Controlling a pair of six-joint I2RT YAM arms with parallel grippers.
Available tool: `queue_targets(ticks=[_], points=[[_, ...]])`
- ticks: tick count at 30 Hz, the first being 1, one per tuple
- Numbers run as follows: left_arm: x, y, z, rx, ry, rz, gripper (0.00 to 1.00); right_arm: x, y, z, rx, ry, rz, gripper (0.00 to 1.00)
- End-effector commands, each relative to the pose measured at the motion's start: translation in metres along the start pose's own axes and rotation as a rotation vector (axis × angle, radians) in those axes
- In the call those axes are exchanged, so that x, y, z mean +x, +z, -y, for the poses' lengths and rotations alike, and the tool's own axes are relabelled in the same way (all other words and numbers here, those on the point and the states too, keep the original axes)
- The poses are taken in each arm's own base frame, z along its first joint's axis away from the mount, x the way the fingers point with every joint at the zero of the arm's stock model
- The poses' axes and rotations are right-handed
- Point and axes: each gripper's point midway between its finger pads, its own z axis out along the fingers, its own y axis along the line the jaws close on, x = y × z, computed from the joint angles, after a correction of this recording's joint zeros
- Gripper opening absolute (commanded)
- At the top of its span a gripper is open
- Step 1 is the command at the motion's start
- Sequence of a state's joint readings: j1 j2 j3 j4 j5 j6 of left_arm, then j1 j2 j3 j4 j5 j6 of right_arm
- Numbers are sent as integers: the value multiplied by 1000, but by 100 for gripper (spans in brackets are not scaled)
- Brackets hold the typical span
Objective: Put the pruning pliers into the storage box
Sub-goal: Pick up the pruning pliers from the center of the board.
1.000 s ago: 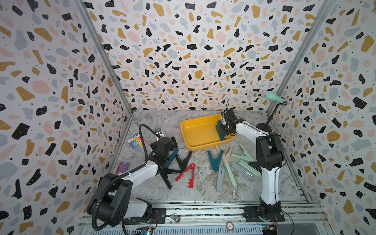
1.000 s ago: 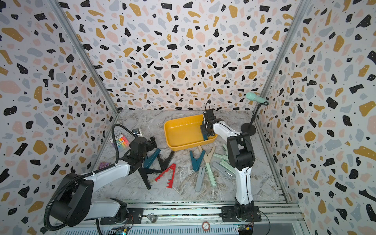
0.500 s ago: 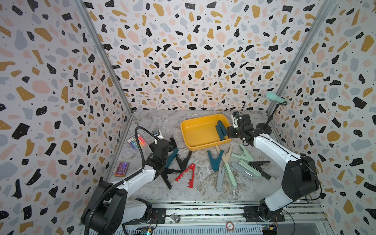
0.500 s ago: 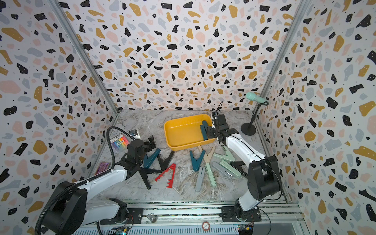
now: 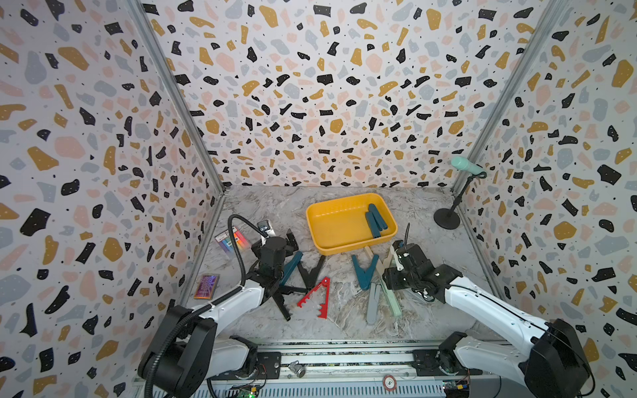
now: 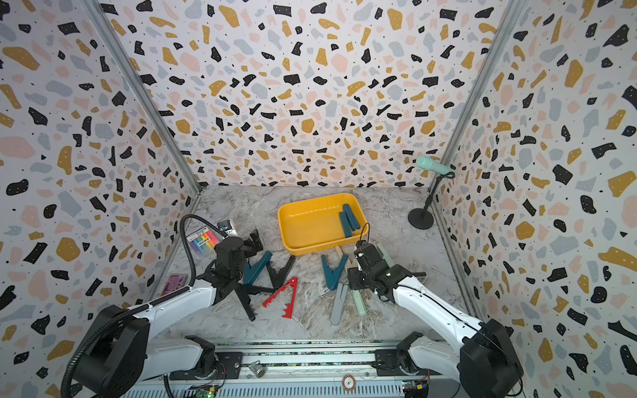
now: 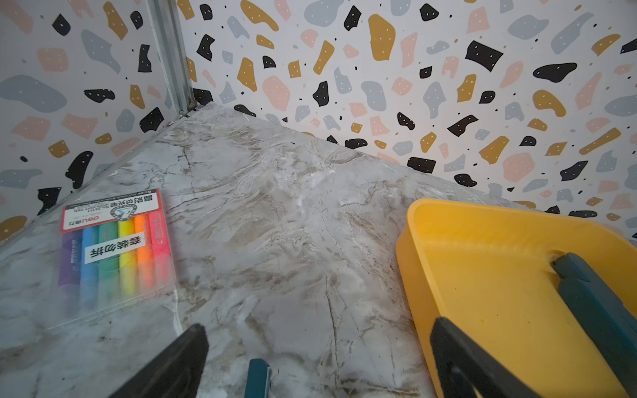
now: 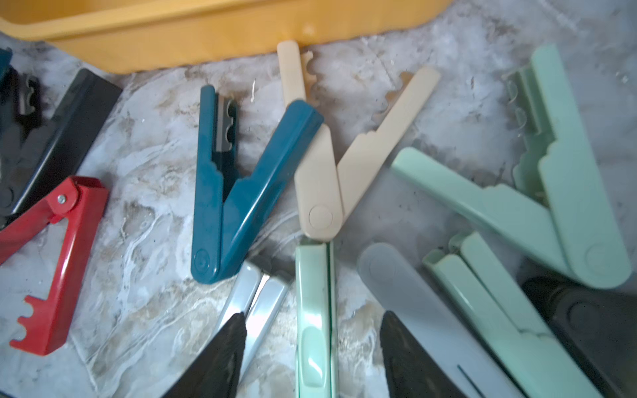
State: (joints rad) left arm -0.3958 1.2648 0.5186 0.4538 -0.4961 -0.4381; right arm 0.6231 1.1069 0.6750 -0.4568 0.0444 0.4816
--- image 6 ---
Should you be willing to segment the dark teal pruning pliers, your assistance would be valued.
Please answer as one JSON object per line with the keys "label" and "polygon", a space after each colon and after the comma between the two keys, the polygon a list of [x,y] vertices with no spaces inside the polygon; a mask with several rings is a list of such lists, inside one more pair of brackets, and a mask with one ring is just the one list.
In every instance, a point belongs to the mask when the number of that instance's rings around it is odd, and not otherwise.
{"label": "dark teal pruning pliers", "polygon": [[361,225],[358,222],[358,219],[355,217],[353,210],[349,204],[343,204],[343,213],[345,214],[352,231],[357,231],[361,228]]}

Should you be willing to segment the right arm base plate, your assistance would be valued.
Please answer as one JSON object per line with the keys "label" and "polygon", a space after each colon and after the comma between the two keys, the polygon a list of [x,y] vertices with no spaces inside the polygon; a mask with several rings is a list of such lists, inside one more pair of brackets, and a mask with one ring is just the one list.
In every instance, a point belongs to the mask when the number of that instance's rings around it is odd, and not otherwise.
{"label": "right arm base plate", "polygon": [[378,376],[418,376],[425,377],[439,376],[439,372],[431,369],[419,368],[405,351],[397,348],[378,349],[374,352],[374,359],[371,366],[376,370]]}

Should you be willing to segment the mint green pruning pliers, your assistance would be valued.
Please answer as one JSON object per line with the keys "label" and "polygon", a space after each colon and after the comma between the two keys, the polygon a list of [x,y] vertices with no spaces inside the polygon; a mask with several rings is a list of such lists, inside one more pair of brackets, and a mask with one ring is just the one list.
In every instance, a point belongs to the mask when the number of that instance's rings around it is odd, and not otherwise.
{"label": "mint green pruning pliers", "polygon": [[361,292],[359,290],[352,290],[351,291],[352,296],[353,296],[353,302],[357,311],[357,314],[359,317],[366,317],[367,316],[367,307],[365,305],[364,299],[363,299],[363,295],[361,294]]}

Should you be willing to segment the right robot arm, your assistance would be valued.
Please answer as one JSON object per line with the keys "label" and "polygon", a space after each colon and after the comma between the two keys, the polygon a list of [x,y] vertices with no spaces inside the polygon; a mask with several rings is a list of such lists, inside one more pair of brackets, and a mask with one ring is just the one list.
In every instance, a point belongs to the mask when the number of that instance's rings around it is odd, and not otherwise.
{"label": "right robot arm", "polygon": [[379,355],[379,375],[423,376],[434,371],[457,381],[470,397],[515,397],[523,394],[524,370],[506,328],[483,322],[446,303],[401,265],[388,265],[378,248],[363,240],[354,252],[357,267],[348,270],[352,290],[369,290],[381,301],[417,316],[441,336],[434,341],[413,332],[390,357]]}

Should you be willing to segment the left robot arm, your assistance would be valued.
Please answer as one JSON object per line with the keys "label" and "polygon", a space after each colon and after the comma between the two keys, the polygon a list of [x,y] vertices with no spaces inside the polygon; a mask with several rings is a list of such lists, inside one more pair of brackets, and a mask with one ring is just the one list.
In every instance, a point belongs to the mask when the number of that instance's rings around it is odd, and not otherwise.
{"label": "left robot arm", "polygon": [[235,293],[249,320],[252,287],[242,284],[247,259],[263,249],[258,231],[249,238],[229,236],[215,247],[216,258],[188,286],[129,309],[109,306],[92,323],[66,366],[60,393],[71,397],[74,382],[98,397],[121,397],[135,384],[188,371],[206,379],[219,371],[213,343],[188,335],[179,340],[159,341],[159,333],[174,323],[211,308]]}

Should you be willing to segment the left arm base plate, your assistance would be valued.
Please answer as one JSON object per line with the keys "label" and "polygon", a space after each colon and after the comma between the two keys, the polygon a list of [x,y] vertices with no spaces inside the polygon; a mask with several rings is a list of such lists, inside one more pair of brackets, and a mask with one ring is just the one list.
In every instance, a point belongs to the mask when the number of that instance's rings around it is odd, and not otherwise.
{"label": "left arm base plate", "polygon": [[204,353],[195,368],[188,371],[175,371],[170,381],[227,381],[239,378],[243,362],[243,353],[221,352]]}

